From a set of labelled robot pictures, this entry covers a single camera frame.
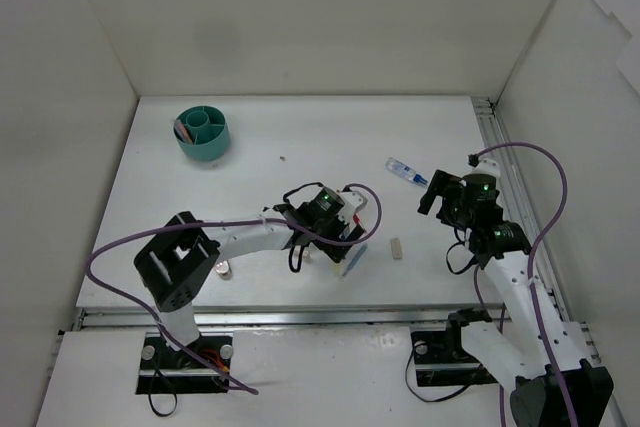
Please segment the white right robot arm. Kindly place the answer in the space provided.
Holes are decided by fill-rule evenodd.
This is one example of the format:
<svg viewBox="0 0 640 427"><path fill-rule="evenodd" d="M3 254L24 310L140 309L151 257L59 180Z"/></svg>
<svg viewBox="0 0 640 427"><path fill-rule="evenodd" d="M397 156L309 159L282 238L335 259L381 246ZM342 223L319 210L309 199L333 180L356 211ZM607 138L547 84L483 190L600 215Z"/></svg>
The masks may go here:
<svg viewBox="0 0 640 427"><path fill-rule="evenodd" d="M458 177L434 173L418 211L436 214L464 233L463 245L493 283L518 335L513 345L490 316L458 311L442 335L445 352L477 359L504 388L518 426L597 426L613 391L606 368L594 367L570 336L537 271L529 269L533 251L522 227L503 217L498 204L498 169L478 166Z"/></svg>

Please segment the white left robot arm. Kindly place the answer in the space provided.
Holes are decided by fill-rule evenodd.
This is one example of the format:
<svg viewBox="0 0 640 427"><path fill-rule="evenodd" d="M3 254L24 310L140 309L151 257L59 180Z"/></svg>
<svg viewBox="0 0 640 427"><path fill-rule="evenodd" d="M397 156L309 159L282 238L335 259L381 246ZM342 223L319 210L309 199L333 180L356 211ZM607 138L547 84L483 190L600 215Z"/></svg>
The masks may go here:
<svg viewBox="0 0 640 427"><path fill-rule="evenodd" d="M358 192L323 187L310 201L297 207L285 201L265 208L247 223L155 235L136 255L134 266L153 297L161 325L170 333L164 355L180 367L198 358L201 334L193 300L216 265L257 252L311 244L339 263L349 244L365 233L356 217L366 204Z"/></svg>

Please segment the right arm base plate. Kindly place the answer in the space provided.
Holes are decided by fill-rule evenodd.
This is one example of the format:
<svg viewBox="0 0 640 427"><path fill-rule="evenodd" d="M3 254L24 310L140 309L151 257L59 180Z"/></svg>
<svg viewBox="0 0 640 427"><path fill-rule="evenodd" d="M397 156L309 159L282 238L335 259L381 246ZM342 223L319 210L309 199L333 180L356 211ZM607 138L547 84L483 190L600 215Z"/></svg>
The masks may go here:
<svg viewBox="0 0 640 427"><path fill-rule="evenodd" d="M411 331L412 354L419 387L455 387L496 384L486 368L462 348L461 329L472 322L486 327L492 318L479 309L462 309L433 328Z"/></svg>

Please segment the orange pencil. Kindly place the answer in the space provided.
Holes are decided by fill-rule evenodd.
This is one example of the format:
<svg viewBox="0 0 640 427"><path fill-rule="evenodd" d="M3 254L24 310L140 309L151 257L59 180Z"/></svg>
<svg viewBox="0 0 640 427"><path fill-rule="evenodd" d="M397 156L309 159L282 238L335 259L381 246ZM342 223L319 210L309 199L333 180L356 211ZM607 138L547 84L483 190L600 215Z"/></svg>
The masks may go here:
<svg viewBox="0 0 640 427"><path fill-rule="evenodd" d="M176 119L174 122L174 131L181 142L184 142L184 143L187 142L187 139L184 136L182 123L179 119Z"/></svg>

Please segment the grey-blue pen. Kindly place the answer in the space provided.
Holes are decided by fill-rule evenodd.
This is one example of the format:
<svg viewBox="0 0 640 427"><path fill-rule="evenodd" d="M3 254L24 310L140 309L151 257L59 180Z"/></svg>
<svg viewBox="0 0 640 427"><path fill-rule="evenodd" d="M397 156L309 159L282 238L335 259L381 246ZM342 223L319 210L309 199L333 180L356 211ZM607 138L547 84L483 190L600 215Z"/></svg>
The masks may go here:
<svg viewBox="0 0 640 427"><path fill-rule="evenodd" d="M179 131L181 132L181 136L183 138L183 141L185 143L188 143L188 144L193 144L193 140L192 140L188 130L186 129L185 125L182 123L182 121L180 119L176 120L176 125L177 125L177 128L179 129Z"/></svg>

